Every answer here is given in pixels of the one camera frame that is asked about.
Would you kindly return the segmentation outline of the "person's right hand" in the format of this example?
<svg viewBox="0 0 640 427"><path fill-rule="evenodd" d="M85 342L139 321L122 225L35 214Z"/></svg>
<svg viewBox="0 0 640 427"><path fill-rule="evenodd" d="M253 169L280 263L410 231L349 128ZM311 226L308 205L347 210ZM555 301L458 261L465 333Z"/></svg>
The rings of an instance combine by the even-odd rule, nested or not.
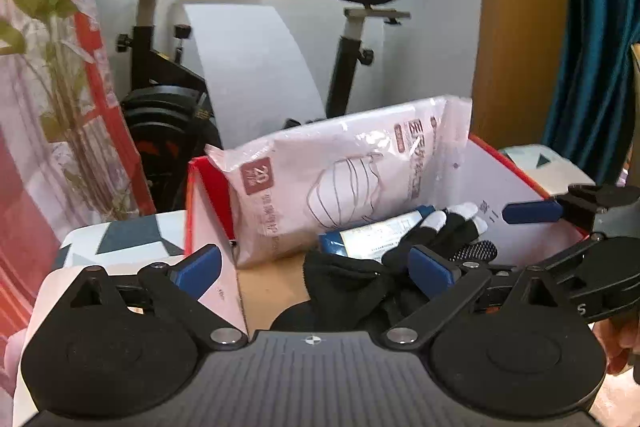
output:
<svg viewBox="0 0 640 427"><path fill-rule="evenodd" d="M637 311L615 315L593 325L596 335L605 351L611 375L623 372L631 355L639 353L639 313Z"/></svg>

